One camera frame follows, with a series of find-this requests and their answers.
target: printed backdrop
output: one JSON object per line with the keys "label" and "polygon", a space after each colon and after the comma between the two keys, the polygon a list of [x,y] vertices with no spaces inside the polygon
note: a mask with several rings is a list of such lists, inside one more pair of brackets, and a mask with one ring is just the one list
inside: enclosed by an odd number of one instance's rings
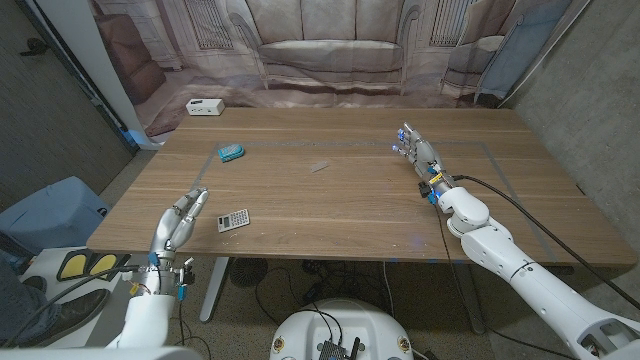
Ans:
{"label": "printed backdrop", "polygon": [[588,0],[88,0],[148,136],[193,98],[494,106]]}

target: wooden table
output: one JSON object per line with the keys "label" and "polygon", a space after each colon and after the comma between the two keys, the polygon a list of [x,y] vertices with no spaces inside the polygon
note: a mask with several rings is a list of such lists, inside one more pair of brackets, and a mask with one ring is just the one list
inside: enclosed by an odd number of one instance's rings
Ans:
{"label": "wooden table", "polygon": [[[88,246],[146,252],[162,212],[207,186],[186,254],[234,257],[446,260],[436,213],[420,197],[419,177],[391,151],[403,122],[440,152],[450,174],[493,184],[513,197],[587,261],[625,266],[636,254],[511,110],[241,109],[187,117],[151,160]],[[217,150],[242,144],[222,163]],[[311,173],[311,166],[329,166]],[[461,181],[544,264],[576,261],[515,208]],[[218,233],[216,218],[248,209],[251,224]],[[468,261],[446,231],[451,256]]]}

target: table leg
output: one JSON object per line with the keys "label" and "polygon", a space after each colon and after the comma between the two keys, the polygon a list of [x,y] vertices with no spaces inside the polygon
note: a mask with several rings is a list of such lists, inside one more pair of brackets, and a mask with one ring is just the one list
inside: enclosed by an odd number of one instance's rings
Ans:
{"label": "table leg", "polygon": [[216,264],[213,266],[211,279],[209,279],[207,294],[204,296],[202,310],[200,310],[200,321],[203,323],[209,322],[213,317],[213,310],[215,309],[222,284],[224,284],[224,277],[227,273],[227,265],[229,265],[228,257],[216,258]]}
{"label": "table leg", "polygon": [[473,277],[471,276],[471,266],[457,264],[454,265],[454,268],[460,280],[460,287],[462,288],[462,295],[464,296],[466,305],[469,307],[469,310],[473,312],[473,315],[468,313],[471,330],[478,335],[482,335],[485,332],[485,328],[484,325],[482,325],[482,312],[480,310],[480,303],[478,302],[476,287],[473,284]]}

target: wall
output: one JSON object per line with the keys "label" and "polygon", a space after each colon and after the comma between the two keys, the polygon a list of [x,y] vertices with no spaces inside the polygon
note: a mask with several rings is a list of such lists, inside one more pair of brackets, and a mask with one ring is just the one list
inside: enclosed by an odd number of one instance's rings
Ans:
{"label": "wall", "polygon": [[507,103],[640,251],[640,3],[594,0]]}

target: white device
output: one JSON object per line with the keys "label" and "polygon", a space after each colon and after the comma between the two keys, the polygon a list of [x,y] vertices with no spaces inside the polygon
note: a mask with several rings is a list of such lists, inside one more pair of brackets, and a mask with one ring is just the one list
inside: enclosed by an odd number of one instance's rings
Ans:
{"label": "white device", "polygon": [[187,103],[189,115],[220,115],[222,110],[222,99],[191,99]]}
{"label": "white device", "polygon": [[219,232],[225,232],[245,225],[249,225],[249,211],[247,211],[247,209],[222,215],[218,218]]}

